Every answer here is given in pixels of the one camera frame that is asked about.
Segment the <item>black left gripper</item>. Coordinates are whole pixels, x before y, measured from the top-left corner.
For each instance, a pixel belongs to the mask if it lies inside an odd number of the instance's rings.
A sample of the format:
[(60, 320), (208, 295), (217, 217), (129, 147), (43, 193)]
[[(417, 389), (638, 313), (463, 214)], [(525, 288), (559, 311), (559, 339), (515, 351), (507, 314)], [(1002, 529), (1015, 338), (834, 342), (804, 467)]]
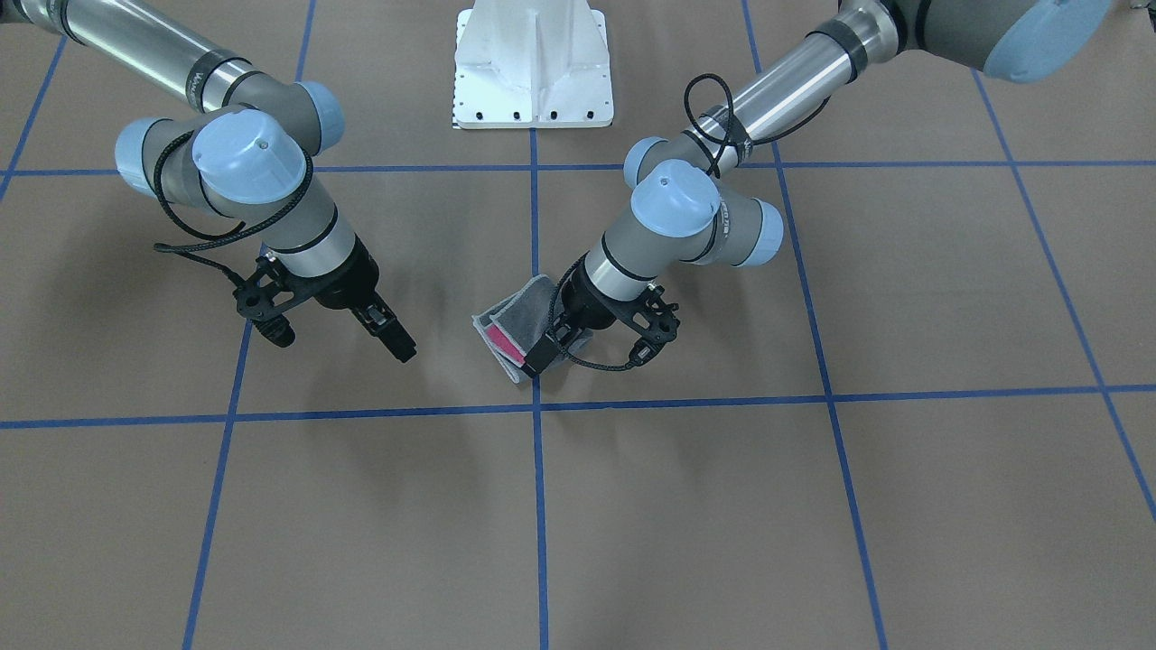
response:
[(523, 374), (541, 376), (550, 367), (565, 361), (565, 348), (587, 330), (610, 328), (622, 320), (629, 301), (612, 300), (599, 291), (585, 269), (585, 264), (572, 264), (561, 276), (550, 295), (546, 312), (546, 333), (524, 356)]

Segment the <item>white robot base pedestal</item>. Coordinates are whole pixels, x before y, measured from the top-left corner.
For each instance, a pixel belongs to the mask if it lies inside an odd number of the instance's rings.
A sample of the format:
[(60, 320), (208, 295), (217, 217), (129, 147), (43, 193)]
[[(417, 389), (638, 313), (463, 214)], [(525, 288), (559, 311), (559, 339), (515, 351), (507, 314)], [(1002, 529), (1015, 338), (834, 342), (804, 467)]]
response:
[(452, 126), (602, 128), (615, 118), (610, 35), (586, 1), (476, 1), (455, 19)]

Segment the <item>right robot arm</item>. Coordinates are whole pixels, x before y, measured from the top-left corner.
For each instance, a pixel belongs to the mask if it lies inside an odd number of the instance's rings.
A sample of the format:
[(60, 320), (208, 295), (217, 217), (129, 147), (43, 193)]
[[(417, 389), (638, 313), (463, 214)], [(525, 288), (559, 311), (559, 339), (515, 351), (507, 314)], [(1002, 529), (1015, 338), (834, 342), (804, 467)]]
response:
[(377, 291), (376, 260), (314, 172), (314, 156), (344, 133), (325, 86), (283, 83), (144, 1), (5, 1), (3, 22), (61, 34), (186, 99), (191, 119), (124, 128), (118, 173), (191, 236), (155, 250), (227, 275), (257, 333), (292, 345), (286, 313), (314, 301), (350, 312), (394, 359), (415, 355)]

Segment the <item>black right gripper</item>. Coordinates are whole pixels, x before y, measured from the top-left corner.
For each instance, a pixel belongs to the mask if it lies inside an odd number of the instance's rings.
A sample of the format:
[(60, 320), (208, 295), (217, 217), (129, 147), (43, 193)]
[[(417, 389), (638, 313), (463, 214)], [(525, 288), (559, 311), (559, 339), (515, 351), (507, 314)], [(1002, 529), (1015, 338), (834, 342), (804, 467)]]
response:
[(417, 346), (377, 291), (380, 272), (372, 254), (368, 253), (360, 237), (355, 238), (351, 254), (346, 263), (323, 276), (326, 287), (313, 300), (331, 310), (347, 310), (358, 318), (360, 325), (378, 339), (402, 363), (415, 357)]

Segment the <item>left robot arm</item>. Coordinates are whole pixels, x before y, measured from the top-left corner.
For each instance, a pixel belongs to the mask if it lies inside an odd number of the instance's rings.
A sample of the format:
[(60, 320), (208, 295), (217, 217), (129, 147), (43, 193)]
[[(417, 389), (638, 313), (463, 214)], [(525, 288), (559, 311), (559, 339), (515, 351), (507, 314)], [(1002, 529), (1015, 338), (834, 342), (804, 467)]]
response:
[(796, 49), (722, 103), (688, 112), (676, 136), (645, 136), (623, 162), (630, 201), (557, 283), (544, 286), (517, 337), (490, 325), (486, 337), (520, 374), (536, 377), (579, 357), (581, 344), (624, 325), (637, 341), (620, 374), (646, 365), (676, 340), (677, 305), (659, 276), (675, 264), (753, 267), (777, 254), (779, 210), (722, 185), (756, 152), (815, 119), (835, 93), (870, 67), (921, 51), (987, 77), (1028, 84), (1060, 71), (1106, 19), (1106, 1), (842, 1)]

